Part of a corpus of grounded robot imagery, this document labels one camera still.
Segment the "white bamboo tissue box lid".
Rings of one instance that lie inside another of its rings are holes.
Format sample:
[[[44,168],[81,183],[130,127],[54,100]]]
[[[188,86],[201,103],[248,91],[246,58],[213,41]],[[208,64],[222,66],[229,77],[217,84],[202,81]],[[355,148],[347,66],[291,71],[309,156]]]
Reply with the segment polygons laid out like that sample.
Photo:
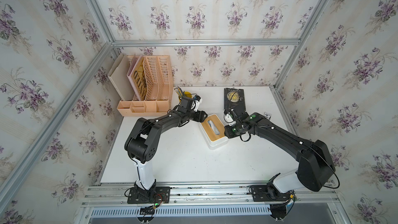
[[[216,114],[209,115],[204,122],[199,124],[204,138],[210,144],[216,144],[225,139],[225,128]]]

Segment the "toothpaste tube box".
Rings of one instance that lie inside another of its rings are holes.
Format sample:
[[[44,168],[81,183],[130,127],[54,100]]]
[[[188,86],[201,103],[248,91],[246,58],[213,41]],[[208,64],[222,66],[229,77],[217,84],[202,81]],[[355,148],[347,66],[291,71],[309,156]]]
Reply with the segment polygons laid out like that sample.
[[[272,114],[264,113],[264,116],[265,116],[266,119],[270,120],[271,117],[272,117]]]

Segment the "blue tissue paper pack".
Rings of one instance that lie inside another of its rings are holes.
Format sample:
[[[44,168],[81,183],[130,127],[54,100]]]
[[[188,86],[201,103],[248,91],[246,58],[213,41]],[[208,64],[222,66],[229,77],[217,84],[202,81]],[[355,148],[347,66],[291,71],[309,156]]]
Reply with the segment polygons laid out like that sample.
[[[214,124],[214,122],[212,120],[207,121],[209,126],[211,127],[211,129],[213,130],[214,133],[218,132],[218,129],[216,127],[216,125]]]

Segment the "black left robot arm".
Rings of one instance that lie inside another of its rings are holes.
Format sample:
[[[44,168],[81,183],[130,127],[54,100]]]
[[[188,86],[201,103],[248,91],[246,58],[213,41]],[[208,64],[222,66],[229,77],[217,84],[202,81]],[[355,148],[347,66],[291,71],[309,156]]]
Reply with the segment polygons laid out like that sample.
[[[152,191],[156,185],[150,161],[157,152],[161,134],[172,128],[183,127],[189,121],[202,123],[207,117],[205,111],[175,106],[161,117],[137,120],[124,144],[124,149],[135,163],[138,175],[135,184],[139,189]]]

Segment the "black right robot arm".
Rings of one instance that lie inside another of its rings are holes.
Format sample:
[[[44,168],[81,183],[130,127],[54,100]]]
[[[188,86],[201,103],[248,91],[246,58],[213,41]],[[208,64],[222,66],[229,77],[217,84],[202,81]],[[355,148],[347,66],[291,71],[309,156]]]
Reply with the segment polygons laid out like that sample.
[[[236,114],[233,109],[225,110],[228,125],[224,134],[228,139],[249,134],[270,141],[298,162],[298,167],[288,173],[277,174],[267,183],[266,192],[275,198],[296,189],[306,188],[319,192],[325,183],[335,175],[335,166],[329,149],[321,140],[315,142],[301,138],[272,123],[259,113]]]

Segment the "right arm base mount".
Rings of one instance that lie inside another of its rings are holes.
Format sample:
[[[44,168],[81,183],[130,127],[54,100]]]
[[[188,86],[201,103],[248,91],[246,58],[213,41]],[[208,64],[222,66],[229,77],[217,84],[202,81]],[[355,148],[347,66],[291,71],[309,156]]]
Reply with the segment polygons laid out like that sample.
[[[281,193],[273,185],[252,185],[249,193],[254,202],[289,202],[293,198],[291,192]]]

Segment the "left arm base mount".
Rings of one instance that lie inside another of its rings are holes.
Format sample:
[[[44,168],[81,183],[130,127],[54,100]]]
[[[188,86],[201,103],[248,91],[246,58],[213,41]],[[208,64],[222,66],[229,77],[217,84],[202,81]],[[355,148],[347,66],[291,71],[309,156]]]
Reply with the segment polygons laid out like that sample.
[[[128,204],[160,204],[169,203],[171,187],[152,187],[149,190],[132,187],[127,193]]]

